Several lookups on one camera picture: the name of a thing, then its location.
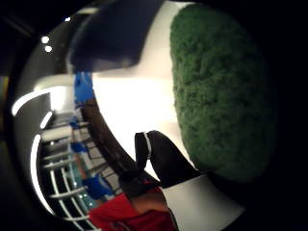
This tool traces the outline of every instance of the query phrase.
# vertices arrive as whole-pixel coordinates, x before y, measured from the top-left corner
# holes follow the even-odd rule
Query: black object
[[[163,188],[180,184],[201,174],[186,160],[176,145],[159,131],[136,133],[135,147],[138,168],[144,169],[149,159]]]
[[[75,71],[103,71],[139,62],[147,33],[164,0],[119,0],[103,5],[81,27],[69,59]]]
[[[126,171],[118,177],[118,183],[128,198],[145,194],[160,186],[159,182],[146,182],[144,171]]]

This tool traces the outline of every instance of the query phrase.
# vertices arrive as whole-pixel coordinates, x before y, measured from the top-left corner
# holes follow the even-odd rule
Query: green foam object
[[[189,5],[171,24],[175,109],[194,165],[227,180],[262,175],[277,137],[277,97],[265,59],[230,15]]]

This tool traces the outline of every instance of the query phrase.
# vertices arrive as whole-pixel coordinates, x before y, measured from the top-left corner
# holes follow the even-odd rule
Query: metal bar
[[[56,151],[59,151],[59,149],[67,148],[67,146],[69,145],[69,142],[70,142],[70,140],[67,139],[67,141],[63,141],[61,143],[56,143],[56,144],[53,144],[53,145],[45,145],[43,147],[43,150],[47,151],[47,152],[56,152]]]
[[[69,173],[70,173],[70,177],[72,179],[72,182],[76,182],[72,164],[69,165]],[[79,196],[77,196],[77,200],[80,202],[80,204],[82,205],[82,207],[84,208],[85,211],[89,210],[88,206],[86,206],[85,202]]]
[[[61,159],[62,157],[67,157],[70,154],[72,154],[72,153],[71,152],[61,152],[59,154],[46,156],[42,160],[44,160],[44,161],[55,161],[55,160]]]
[[[83,193],[86,189],[84,187],[78,188],[76,190],[73,190],[71,192],[63,192],[63,193],[56,193],[56,194],[51,194],[49,195],[50,198],[53,199],[66,199],[69,198],[75,194],[78,193]]]
[[[68,182],[67,182],[67,179],[66,179],[66,176],[65,176],[64,168],[61,168],[61,173],[62,173],[62,177],[63,177],[63,179],[64,179],[64,185],[65,185],[65,187],[66,187],[66,190],[67,190],[68,192],[71,192],[71,189],[70,189],[70,187],[69,187],[69,185],[68,185]],[[73,203],[73,205],[75,206],[75,208],[76,208],[76,210],[78,211],[79,215],[81,215],[82,218],[85,218],[85,219],[86,219],[86,223],[87,223],[91,228],[94,228],[94,229],[95,229],[96,227],[88,220],[89,216],[85,216],[85,213],[83,213],[83,211],[81,211],[81,209],[80,209],[79,205],[77,204],[75,198],[74,198],[74,197],[71,197],[70,200],[71,200],[71,202]]]
[[[75,162],[75,160],[73,158],[69,158],[65,161],[59,161],[55,164],[45,165],[42,168],[46,169],[46,170],[55,170],[55,169],[60,168],[60,167],[65,167],[65,166],[67,166],[67,165],[69,165],[70,163],[73,163],[73,162]]]
[[[82,216],[82,217],[78,217],[78,218],[64,218],[67,221],[81,221],[81,220],[85,220],[85,219],[89,219],[89,216]]]
[[[58,190],[58,186],[57,186],[57,183],[56,183],[56,177],[55,177],[55,172],[53,170],[50,171],[50,177],[51,177],[51,182],[52,182],[52,186],[54,188],[54,191],[55,191],[55,194],[59,194],[59,190]],[[64,210],[64,213],[67,215],[68,218],[72,218],[72,215],[70,214],[70,212],[67,210],[64,202],[60,199],[59,200],[59,203],[61,205],[61,207],[63,208]],[[76,221],[72,221],[73,224],[81,231],[84,230],[83,227],[80,226],[80,224]]]

